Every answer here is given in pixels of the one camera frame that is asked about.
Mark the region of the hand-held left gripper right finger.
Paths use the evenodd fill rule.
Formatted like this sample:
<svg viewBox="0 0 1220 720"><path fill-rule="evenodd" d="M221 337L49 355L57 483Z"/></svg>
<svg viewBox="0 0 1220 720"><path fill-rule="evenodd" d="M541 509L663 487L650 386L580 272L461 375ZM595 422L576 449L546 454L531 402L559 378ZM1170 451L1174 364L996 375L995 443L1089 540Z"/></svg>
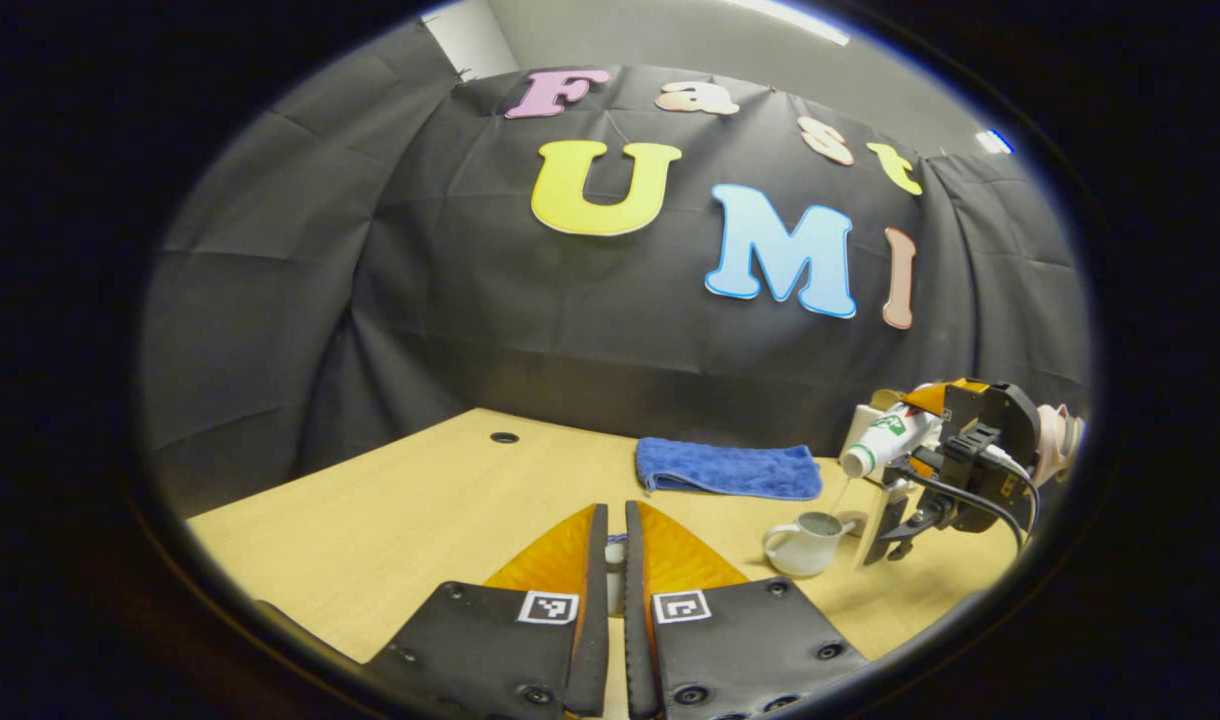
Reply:
<svg viewBox="0 0 1220 720"><path fill-rule="evenodd" d="M867 666L792 578L748 578L643 502L625 527L630 718L764 719Z"/></svg>

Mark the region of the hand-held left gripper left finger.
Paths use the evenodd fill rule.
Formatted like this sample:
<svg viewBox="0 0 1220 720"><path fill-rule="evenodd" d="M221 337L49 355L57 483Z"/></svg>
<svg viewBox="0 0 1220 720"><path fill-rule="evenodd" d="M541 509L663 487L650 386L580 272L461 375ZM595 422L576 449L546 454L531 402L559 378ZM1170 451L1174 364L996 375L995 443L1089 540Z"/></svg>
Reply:
<svg viewBox="0 0 1220 720"><path fill-rule="evenodd" d="M366 664L436 719L601 715L608 506L547 530L481 585L444 582Z"/></svg>

